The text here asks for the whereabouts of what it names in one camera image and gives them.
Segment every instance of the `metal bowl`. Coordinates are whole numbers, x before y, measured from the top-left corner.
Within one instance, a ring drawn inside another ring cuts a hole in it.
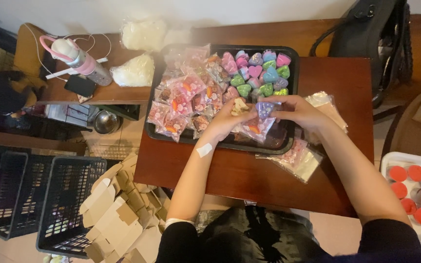
[[[94,129],[99,134],[114,133],[121,124],[123,124],[123,118],[105,110],[99,111],[94,119]]]

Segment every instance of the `black bag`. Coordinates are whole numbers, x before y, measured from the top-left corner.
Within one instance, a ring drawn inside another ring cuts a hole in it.
[[[316,56],[319,43],[335,32],[329,57],[369,58],[372,102],[377,108],[396,80],[408,83],[412,78],[409,23],[406,0],[358,0],[341,23],[316,40],[310,56]]]

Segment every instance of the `plastic crate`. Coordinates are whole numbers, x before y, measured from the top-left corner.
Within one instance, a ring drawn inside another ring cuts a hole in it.
[[[0,237],[38,231],[53,156],[5,152],[0,170]]]
[[[90,243],[82,224],[80,205],[93,183],[106,171],[107,161],[93,157],[53,159],[37,236],[41,252],[87,258],[84,248]]]
[[[152,89],[149,96],[149,104],[147,106],[147,115],[149,115],[152,100],[155,96],[155,87],[157,87],[161,80],[162,75],[167,68],[167,64],[164,60],[164,55],[168,54],[171,49],[178,48],[184,49],[187,44],[169,44],[165,46],[162,51],[154,57],[155,71],[152,81]],[[237,54],[238,51],[244,50],[251,57],[253,54],[260,52],[263,53],[266,49],[275,51],[276,53],[284,53],[285,55],[291,58],[291,63],[289,65],[290,77],[288,79],[290,95],[296,95],[298,92],[298,75],[300,72],[300,57],[298,53],[289,47],[284,46],[253,46],[253,45],[210,45],[210,53],[217,53],[220,57],[224,52],[228,51],[233,56]],[[264,144],[260,144],[256,141],[247,141],[241,142],[235,140],[235,135],[230,134],[223,141],[217,144],[217,147],[229,148],[235,150],[242,150],[248,152],[258,152],[263,154],[283,154],[286,153],[293,144],[293,137],[295,135],[295,123],[288,120],[282,120],[278,123],[280,129],[271,129],[268,134],[268,138],[273,138],[272,140],[266,139]],[[155,133],[155,124],[146,122],[144,124],[145,132],[150,138],[164,141],[172,141],[171,137]],[[180,142],[196,144],[197,140],[193,139],[193,131],[190,129],[185,129],[184,132],[180,135]]]

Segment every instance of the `human hand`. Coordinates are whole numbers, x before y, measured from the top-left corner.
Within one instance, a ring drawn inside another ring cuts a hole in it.
[[[217,141],[223,141],[223,139],[225,139],[225,137],[227,137],[230,134],[231,130],[233,130],[236,125],[238,125],[241,122],[254,119],[258,116],[258,113],[256,111],[244,112],[238,116],[233,116],[231,114],[231,110],[233,109],[235,99],[237,98],[231,99],[220,109],[218,114],[212,119],[210,124],[207,126],[201,138],[205,138],[205,140],[215,139]]]
[[[298,95],[270,96],[261,98],[260,101],[281,102],[282,111],[273,111],[271,117],[294,121],[307,130],[317,130],[332,121],[327,115]]]

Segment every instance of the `white wall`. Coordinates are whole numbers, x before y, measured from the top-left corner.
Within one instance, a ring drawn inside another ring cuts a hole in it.
[[[0,26],[31,22],[54,35],[117,32],[123,19],[150,15],[217,26],[341,17],[355,0],[0,0]],[[421,14],[421,0],[409,0]]]

